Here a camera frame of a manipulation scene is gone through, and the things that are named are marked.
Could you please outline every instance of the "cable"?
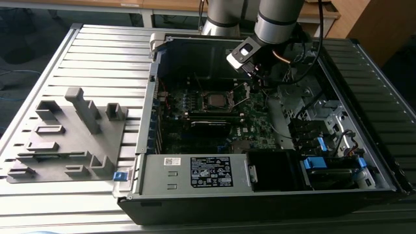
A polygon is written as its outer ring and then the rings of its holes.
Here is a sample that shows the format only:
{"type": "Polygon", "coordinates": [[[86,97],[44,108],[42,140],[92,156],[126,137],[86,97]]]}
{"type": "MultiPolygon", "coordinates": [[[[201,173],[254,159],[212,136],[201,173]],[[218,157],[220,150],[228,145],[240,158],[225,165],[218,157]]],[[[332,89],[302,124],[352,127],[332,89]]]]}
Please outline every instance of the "cable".
{"type": "Polygon", "coordinates": [[[309,101],[309,103],[300,109],[300,111],[297,112],[294,118],[297,118],[300,116],[300,114],[316,103],[317,99],[320,98],[320,96],[322,96],[324,91],[321,90],[316,96],[312,98],[312,100],[309,101]]]}
{"type": "Polygon", "coordinates": [[[317,47],[317,52],[314,55],[314,59],[312,61],[310,66],[306,68],[305,72],[300,75],[300,77],[296,80],[288,81],[288,82],[280,82],[278,85],[282,84],[296,84],[297,82],[300,82],[305,77],[306,74],[309,73],[309,71],[312,70],[312,68],[316,65],[318,56],[320,56],[320,51],[322,48],[322,41],[324,41],[324,10],[322,10],[322,0],[317,0],[318,3],[318,47],[317,47]]]}
{"type": "Polygon", "coordinates": [[[205,0],[201,0],[201,1],[200,1],[200,7],[198,7],[198,15],[200,15],[200,18],[198,18],[198,20],[197,20],[197,31],[200,31],[200,28],[201,28],[204,3],[205,3],[205,0]]]}
{"type": "Polygon", "coordinates": [[[265,91],[261,89],[261,92],[264,93],[265,95],[265,99],[264,99],[264,107],[266,106],[266,100],[268,100],[268,94],[265,93],[265,91]]]}
{"type": "Polygon", "coordinates": [[[284,63],[290,64],[292,62],[289,60],[286,60],[284,57],[281,57],[277,52],[274,50],[272,50],[272,54],[274,55],[274,57],[284,63]]]}
{"type": "MultiPolygon", "coordinates": [[[[162,80],[161,80],[161,79],[158,79],[158,81],[160,81],[160,84],[161,84],[161,87],[162,87],[162,91],[164,91],[164,93],[166,93],[166,92],[168,92],[166,86],[164,86],[164,83],[162,83],[162,80]]],[[[169,103],[168,103],[168,96],[165,96],[164,101],[165,101],[165,103],[166,103],[166,108],[168,108],[168,110],[169,110],[169,109],[170,109],[170,106],[169,106],[169,103]]]]}
{"type": "Polygon", "coordinates": [[[0,76],[2,76],[2,75],[5,75],[5,74],[9,74],[9,73],[12,73],[12,72],[29,72],[29,73],[36,73],[38,76],[41,75],[40,72],[32,71],[32,70],[14,70],[14,71],[5,70],[5,71],[6,71],[6,72],[1,73],[0,76]]]}
{"type": "Polygon", "coordinates": [[[276,128],[273,127],[273,125],[270,124],[270,128],[273,129],[273,131],[281,136],[281,137],[284,137],[284,138],[288,138],[288,139],[290,139],[290,140],[293,140],[293,138],[290,138],[290,137],[288,137],[288,136],[285,136],[285,135],[282,135],[277,130],[276,130],[276,128]]]}
{"type": "Polygon", "coordinates": [[[350,153],[358,148],[358,143],[353,139],[353,136],[350,137],[350,141],[354,143],[354,146],[348,150],[348,153],[345,154],[345,156],[350,156],[350,153]]]}
{"type": "Polygon", "coordinates": [[[8,99],[8,98],[0,97],[0,100],[4,100],[4,101],[21,101],[21,100],[25,100],[25,98],[21,98],[21,99],[8,99]]]}
{"type": "Polygon", "coordinates": [[[345,131],[340,134],[338,136],[338,139],[337,139],[337,143],[336,143],[336,147],[333,149],[333,154],[332,156],[334,157],[337,155],[337,152],[338,152],[338,146],[340,146],[340,143],[342,141],[342,137],[346,135],[346,133],[352,132],[352,130],[349,129],[345,129],[345,131]]]}
{"type": "Polygon", "coordinates": [[[292,64],[298,63],[298,62],[305,58],[305,55],[306,55],[306,44],[305,44],[305,41],[304,41],[304,40],[301,41],[301,48],[302,48],[302,51],[301,51],[300,58],[298,58],[298,59],[294,59],[294,61],[292,62],[292,64]]]}

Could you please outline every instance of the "blue latch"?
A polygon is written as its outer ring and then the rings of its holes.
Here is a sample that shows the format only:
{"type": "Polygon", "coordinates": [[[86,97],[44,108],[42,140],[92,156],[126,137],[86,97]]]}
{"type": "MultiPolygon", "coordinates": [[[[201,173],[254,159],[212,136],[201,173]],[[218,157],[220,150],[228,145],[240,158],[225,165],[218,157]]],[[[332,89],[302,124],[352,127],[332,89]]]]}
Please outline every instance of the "blue latch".
{"type": "Polygon", "coordinates": [[[320,144],[320,148],[322,149],[322,151],[328,151],[324,139],[321,137],[317,138],[318,144],[320,144]]]}
{"type": "Polygon", "coordinates": [[[326,163],[322,157],[308,157],[304,160],[305,169],[325,169],[326,163]]]}
{"type": "Polygon", "coordinates": [[[114,172],[112,180],[113,181],[126,181],[128,180],[128,173],[126,172],[114,172]]]}
{"type": "Polygon", "coordinates": [[[360,164],[361,168],[366,167],[366,162],[365,162],[364,158],[361,158],[361,157],[358,158],[358,164],[360,164]]]}

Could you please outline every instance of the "power supply label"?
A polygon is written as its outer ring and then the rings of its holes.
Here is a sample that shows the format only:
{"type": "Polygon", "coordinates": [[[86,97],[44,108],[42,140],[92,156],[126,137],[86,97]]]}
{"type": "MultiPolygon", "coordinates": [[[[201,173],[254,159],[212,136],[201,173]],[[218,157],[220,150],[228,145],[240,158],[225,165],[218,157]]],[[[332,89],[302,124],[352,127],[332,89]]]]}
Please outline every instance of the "power supply label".
{"type": "Polygon", "coordinates": [[[192,157],[190,185],[193,188],[232,187],[229,157],[192,157]]]}

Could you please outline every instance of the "wooden desk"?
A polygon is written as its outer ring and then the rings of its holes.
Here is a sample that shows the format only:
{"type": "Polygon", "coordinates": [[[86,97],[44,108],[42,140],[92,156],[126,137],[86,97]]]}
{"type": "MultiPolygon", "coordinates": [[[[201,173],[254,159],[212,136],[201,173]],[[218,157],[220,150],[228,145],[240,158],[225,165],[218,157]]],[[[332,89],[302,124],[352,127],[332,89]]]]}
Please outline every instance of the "wooden desk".
{"type": "Polygon", "coordinates": [[[198,11],[200,0],[142,0],[142,8],[157,10],[198,11]]]}
{"type": "Polygon", "coordinates": [[[144,0],[0,0],[0,7],[140,13],[144,0]]]}
{"type": "Polygon", "coordinates": [[[330,38],[356,38],[381,67],[416,31],[416,0],[332,0],[341,13],[330,38]]]}

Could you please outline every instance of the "floor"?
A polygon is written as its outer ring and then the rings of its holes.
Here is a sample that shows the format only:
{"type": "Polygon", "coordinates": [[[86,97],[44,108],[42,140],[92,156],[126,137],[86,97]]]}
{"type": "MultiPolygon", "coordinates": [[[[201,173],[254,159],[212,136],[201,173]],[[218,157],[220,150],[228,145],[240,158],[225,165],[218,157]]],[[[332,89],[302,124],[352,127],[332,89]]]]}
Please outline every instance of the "floor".
{"type": "MultiPolygon", "coordinates": [[[[6,70],[34,70],[41,72],[50,60],[50,57],[64,39],[68,29],[72,23],[84,24],[101,24],[101,25],[117,25],[130,26],[129,14],[121,13],[101,13],[101,12],[76,12],[76,11],[58,11],[58,18],[52,19],[46,10],[32,10],[30,19],[36,27],[36,32],[25,36],[20,36],[18,39],[9,39],[10,46],[24,38],[29,47],[34,50],[34,59],[29,62],[12,65],[8,64],[1,58],[1,51],[8,47],[0,47],[0,69],[6,70]]],[[[140,16],[134,17],[136,25],[142,25],[140,16]]],[[[161,16],[156,16],[156,26],[162,28],[181,28],[196,29],[197,17],[181,17],[168,16],[165,19],[161,16]]],[[[402,93],[408,102],[416,106],[414,97],[414,85],[416,79],[416,39],[409,40],[409,44],[396,53],[385,64],[382,71],[390,78],[394,86],[402,93]]],[[[24,99],[37,81],[36,74],[30,73],[9,73],[0,76],[0,83],[5,85],[5,88],[0,90],[0,98],[6,99],[24,99]]],[[[12,118],[22,103],[20,101],[5,101],[0,99],[0,136],[5,131],[5,128],[12,121],[12,118]]]]}

